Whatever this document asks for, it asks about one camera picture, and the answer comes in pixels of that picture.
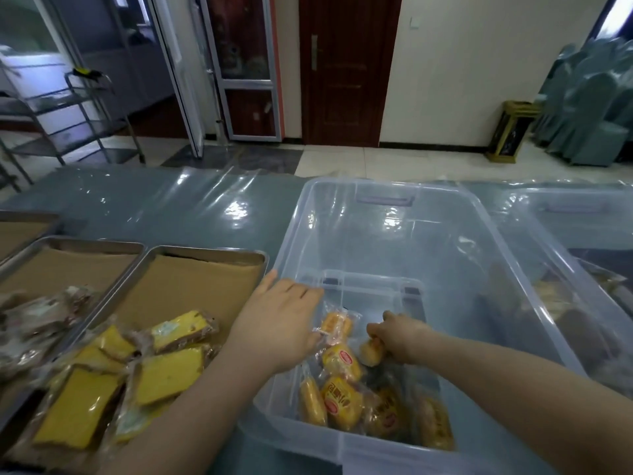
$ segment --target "wooden door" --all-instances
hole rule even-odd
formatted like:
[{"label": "wooden door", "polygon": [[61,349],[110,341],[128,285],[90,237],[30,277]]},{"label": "wooden door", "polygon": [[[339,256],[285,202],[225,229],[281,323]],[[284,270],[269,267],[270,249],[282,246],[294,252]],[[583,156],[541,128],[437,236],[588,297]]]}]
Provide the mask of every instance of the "wooden door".
[{"label": "wooden door", "polygon": [[402,0],[299,0],[303,138],[378,146]]}]

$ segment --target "gray tabletop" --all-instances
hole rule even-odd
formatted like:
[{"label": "gray tabletop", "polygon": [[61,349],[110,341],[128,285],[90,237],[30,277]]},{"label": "gray tabletop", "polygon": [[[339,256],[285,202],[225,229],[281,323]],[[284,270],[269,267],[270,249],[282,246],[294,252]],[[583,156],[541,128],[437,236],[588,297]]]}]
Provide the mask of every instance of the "gray tabletop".
[{"label": "gray tabletop", "polygon": [[[64,233],[79,238],[262,250],[272,263],[306,181],[233,170],[64,167],[0,208],[59,213]],[[509,189],[543,186],[534,182],[463,185],[489,211],[503,210],[503,194]],[[280,452],[236,429],[211,471],[283,475],[337,473],[341,468]]]}]

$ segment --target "metal baking tray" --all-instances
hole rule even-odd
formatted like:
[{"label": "metal baking tray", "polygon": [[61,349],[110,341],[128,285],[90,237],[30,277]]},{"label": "metal baking tray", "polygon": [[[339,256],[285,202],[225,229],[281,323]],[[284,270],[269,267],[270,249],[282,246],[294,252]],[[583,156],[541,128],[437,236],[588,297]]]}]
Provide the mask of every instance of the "metal baking tray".
[{"label": "metal baking tray", "polygon": [[12,211],[0,210],[0,222],[31,222],[31,223],[48,223],[48,226],[38,233],[35,237],[25,240],[23,243],[14,247],[4,258],[0,259],[0,265],[4,265],[8,260],[20,251],[24,250],[35,240],[57,234],[61,231],[61,217],[57,213],[44,211]]},{"label": "metal baking tray", "polygon": [[[0,266],[0,282],[3,282],[9,278],[15,271],[17,271],[24,263],[33,258],[44,247],[51,247],[54,249],[82,252],[82,253],[109,253],[112,255],[137,255],[136,258],[127,266],[125,270],[117,277],[117,279],[103,291],[101,296],[95,305],[93,305],[91,311],[85,316],[83,322],[80,322],[72,328],[68,334],[59,342],[57,347],[48,355],[46,361],[51,361],[59,356],[62,352],[67,350],[73,341],[77,338],[77,332],[81,330],[81,327],[85,326],[86,320],[94,318],[95,313],[103,300],[108,299],[112,293],[121,285],[124,279],[134,270],[134,267],[141,260],[141,255],[146,252],[145,245],[136,242],[125,241],[110,241],[110,240],[82,240],[72,237],[64,236],[49,236],[34,241],[18,255],[13,257],[9,262]],[[4,431],[7,424],[11,421],[13,416],[20,410],[24,403],[33,395],[34,389],[26,387],[22,389],[20,394],[12,402],[11,407],[4,413],[0,414],[0,433]]]},{"label": "metal baking tray", "polygon": [[82,326],[74,332],[75,337],[69,340],[71,344],[75,344],[81,339],[84,332],[89,328],[94,328],[103,323],[113,314],[118,304],[123,300],[125,295],[136,285],[136,283],[145,274],[149,265],[158,255],[177,256],[181,258],[193,258],[194,260],[202,260],[203,262],[217,263],[240,263],[247,262],[249,264],[261,263],[261,279],[268,268],[268,255],[262,251],[253,251],[240,248],[194,248],[183,246],[167,246],[160,245],[152,248],[140,259],[140,261],[128,272],[121,284],[112,291],[109,296],[103,299],[101,303],[92,312],[92,316],[86,319]]}]

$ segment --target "clear plastic bin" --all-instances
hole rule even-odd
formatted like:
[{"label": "clear plastic bin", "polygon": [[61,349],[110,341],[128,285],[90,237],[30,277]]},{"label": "clear plastic bin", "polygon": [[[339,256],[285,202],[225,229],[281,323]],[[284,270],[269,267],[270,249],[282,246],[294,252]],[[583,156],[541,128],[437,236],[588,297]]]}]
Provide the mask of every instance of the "clear plastic bin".
[{"label": "clear plastic bin", "polygon": [[[441,185],[320,178],[308,182],[275,268],[363,315],[406,312],[463,338],[574,358],[479,200]],[[323,307],[315,313],[315,326]],[[440,379],[456,452],[315,427],[298,419],[299,369],[276,375],[240,426],[274,446],[343,465],[344,473],[555,473],[469,397]]]},{"label": "clear plastic bin", "polygon": [[633,321],[626,310],[633,307],[627,301],[632,285],[598,283],[595,274],[631,265],[633,192],[535,188],[510,198],[515,201],[510,213],[521,227],[499,228],[532,283],[541,280],[534,264],[542,263],[549,280],[567,292],[573,307],[555,323],[584,372],[633,398]]}]

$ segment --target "metal cart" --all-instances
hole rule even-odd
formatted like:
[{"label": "metal cart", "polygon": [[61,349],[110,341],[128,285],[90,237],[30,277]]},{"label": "metal cart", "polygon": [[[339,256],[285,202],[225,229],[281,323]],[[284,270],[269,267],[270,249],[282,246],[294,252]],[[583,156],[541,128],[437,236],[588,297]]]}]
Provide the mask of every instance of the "metal cart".
[{"label": "metal cart", "polygon": [[[66,165],[62,158],[64,155],[94,141],[99,143],[99,149],[89,153],[83,159],[100,154],[108,163],[125,163],[138,154],[139,161],[145,165],[145,155],[143,155],[138,144],[127,115],[119,119],[111,119],[109,115],[106,115],[105,120],[91,120],[82,105],[87,101],[97,103],[99,97],[103,94],[110,94],[116,97],[110,78],[100,71],[86,70],[84,68],[74,68],[73,71],[66,73],[64,78],[68,88],[36,97],[23,99],[17,94],[0,92],[0,100],[5,98],[0,101],[0,115],[27,116],[42,134],[42,137],[36,140],[23,143],[11,149],[7,148],[0,139],[0,148],[5,151],[9,160],[20,171],[25,180],[31,185],[33,184],[33,180],[22,168],[15,155],[55,157],[60,164]],[[74,85],[74,79],[80,79],[84,86],[78,87]],[[37,117],[70,106],[78,106],[85,121],[55,133],[46,133]],[[101,139],[110,137],[122,129],[128,130],[136,148],[106,148]],[[6,170],[0,169],[0,176],[6,178]],[[10,176],[6,181],[11,183],[14,189],[20,191]]]}]

